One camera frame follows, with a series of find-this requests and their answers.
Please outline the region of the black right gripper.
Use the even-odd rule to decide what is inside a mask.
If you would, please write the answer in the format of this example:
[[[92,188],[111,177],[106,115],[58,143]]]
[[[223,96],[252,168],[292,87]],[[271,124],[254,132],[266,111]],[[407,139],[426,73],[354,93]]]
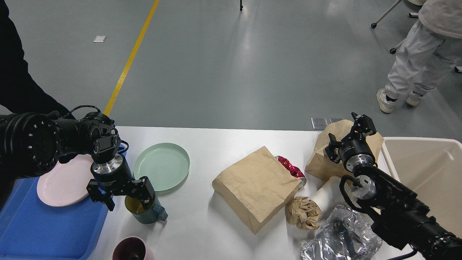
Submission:
[[[366,143],[366,137],[376,134],[376,127],[373,120],[365,114],[358,115],[352,112],[351,115],[354,122],[346,136],[347,142],[342,145],[341,140],[336,140],[336,136],[329,133],[328,146],[324,150],[330,161],[335,164],[342,161],[345,170],[353,173],[356,168],[370,167],[376,162],[376,158]]]

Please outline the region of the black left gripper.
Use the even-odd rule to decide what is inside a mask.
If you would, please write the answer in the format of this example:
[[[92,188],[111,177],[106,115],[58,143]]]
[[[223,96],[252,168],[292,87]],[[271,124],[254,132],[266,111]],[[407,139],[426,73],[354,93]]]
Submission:
[[[125,193],[125,206],[129,211],[146,211],[155,199],[155,191],[147,176],[134,180],[124,155],[117,153],[104,164],[91,164],[91,179],[86,186],[93,202],[101,202],[109,211],[114,210],[112,194]]]

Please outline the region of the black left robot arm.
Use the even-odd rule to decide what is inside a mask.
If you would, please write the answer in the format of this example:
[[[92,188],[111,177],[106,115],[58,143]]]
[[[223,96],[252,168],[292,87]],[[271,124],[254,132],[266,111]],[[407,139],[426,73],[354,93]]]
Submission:
[[[114,120],[100,110],[80,120],[49,114],[21,113],[1,115],[1,183],[34,178],[50,172],[65,155],[90,155],[93,162],[86,190],[93,202],[112,211],[113,196],[128,196],[148,209],[155,199],[147,176],[135,179],[120,144]]]

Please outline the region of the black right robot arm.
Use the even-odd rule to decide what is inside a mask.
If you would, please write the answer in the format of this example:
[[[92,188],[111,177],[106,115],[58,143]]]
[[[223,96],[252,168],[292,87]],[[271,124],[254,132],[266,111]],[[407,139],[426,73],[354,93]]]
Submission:
[[[388,245],[411,253],[398,256],[408,259],[420,253],[426,260],[460,260],[461,239],[444,229],[429,207],[417,194],[380,170],[366,142],[376,134],[373,120],[352,112],[350,132],[341,140],[329,133],[325,152],[330,161],[342,163],[348,174],[340,179],[339,189],[345,202],[354,210],[367,214],[373,221],[371,229]]]

